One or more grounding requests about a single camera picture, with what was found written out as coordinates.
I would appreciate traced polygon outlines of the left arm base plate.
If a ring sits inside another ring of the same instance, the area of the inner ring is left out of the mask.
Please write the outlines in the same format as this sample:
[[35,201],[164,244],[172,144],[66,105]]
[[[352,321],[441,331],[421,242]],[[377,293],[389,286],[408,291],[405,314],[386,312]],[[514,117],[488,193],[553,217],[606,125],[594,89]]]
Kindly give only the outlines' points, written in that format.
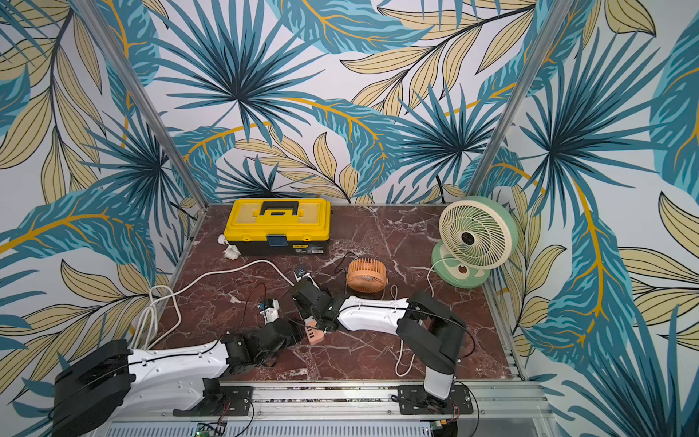
[[204,398],[187,410],[175,409],[175,417],[243,417],[248,416],[252,386],[223,386],[204,391]]

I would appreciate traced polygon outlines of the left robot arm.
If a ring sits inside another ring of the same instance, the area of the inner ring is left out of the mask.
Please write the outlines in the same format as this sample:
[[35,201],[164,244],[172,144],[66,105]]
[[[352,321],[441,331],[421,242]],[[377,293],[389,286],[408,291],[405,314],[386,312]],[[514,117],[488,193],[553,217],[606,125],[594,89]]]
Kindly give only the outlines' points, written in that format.
[[221,402],[212,386],[220,377],[249,373],[305,337],[297,322],[278,319],[178,349],[131,349],[112,340],[56,376],[52,433],[80,436],[120,414],[185,413]]

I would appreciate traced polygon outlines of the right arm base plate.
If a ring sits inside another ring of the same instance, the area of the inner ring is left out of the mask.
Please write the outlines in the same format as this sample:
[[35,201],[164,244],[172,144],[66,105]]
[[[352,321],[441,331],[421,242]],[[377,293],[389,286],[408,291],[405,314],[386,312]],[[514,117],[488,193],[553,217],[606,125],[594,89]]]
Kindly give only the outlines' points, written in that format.
[[420,385],[400,385],[391,400],[398,404],[401,415],[450,415],[474,413],[473,398],[468,388],[456,384],[445,400],[440,400]]

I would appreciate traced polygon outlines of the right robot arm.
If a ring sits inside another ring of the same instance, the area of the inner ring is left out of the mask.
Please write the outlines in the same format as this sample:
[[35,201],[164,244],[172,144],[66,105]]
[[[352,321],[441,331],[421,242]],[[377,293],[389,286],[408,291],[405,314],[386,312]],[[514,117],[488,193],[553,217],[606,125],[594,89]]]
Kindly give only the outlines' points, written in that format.
[[431,294],[400,300],[332,296],[309,279],[290,290],[303,320],[323,332],[376,331],[397,336],[425,366],[423,389],[433,400],[449,398],[467,332],[462,319]]

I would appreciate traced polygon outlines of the pink power strip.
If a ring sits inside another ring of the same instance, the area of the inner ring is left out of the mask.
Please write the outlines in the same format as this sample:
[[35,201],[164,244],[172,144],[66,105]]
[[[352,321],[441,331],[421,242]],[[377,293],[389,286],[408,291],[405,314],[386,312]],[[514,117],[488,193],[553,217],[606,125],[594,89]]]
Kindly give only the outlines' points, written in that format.
[[310,345],[317,345],[324,341],[325,334],[317,327],[316,320],[307,320],[307,322],[305,322],[304,331]]

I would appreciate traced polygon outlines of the small orange desk fan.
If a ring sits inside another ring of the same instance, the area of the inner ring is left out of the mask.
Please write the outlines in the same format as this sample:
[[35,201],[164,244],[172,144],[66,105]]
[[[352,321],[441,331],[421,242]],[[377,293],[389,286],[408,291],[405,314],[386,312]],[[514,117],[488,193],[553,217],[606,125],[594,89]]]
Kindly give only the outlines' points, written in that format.
[[349,264],[346,282],[350,289],[361,293],[384,291],[388,285],[386,266],[379,260],[358,258]]

